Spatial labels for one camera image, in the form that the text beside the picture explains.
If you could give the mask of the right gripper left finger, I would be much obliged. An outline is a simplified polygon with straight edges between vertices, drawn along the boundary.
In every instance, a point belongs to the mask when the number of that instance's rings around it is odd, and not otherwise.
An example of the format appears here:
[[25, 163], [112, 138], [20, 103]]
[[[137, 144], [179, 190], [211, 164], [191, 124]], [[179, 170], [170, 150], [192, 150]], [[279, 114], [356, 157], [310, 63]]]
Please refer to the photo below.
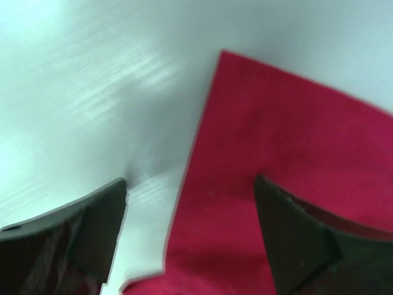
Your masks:
[[126, 209], [117, 178], [76, 201], [1, 229], [1, 294], [99, 294]]

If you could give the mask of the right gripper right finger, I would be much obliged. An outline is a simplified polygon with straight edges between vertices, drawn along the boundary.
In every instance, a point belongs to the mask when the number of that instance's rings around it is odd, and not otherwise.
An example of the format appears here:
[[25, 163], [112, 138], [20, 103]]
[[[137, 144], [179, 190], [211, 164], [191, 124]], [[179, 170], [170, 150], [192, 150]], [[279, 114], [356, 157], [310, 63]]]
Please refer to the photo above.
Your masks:
[[254, 196], [277, 294], [392, 294], [392, 233], [335, 216], [263, 176]]

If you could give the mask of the bright pink-red t shirt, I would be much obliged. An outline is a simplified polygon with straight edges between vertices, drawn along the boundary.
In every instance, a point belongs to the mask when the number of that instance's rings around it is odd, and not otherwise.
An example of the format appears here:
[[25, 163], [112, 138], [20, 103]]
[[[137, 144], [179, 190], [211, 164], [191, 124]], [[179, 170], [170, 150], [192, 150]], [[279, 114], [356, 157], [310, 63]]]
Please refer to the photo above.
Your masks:
[[257, 214], [263, 176], [392, 233], [392, 115], [223, 51], [184, 176], [165, 272], [125, 294], [277, 294]]

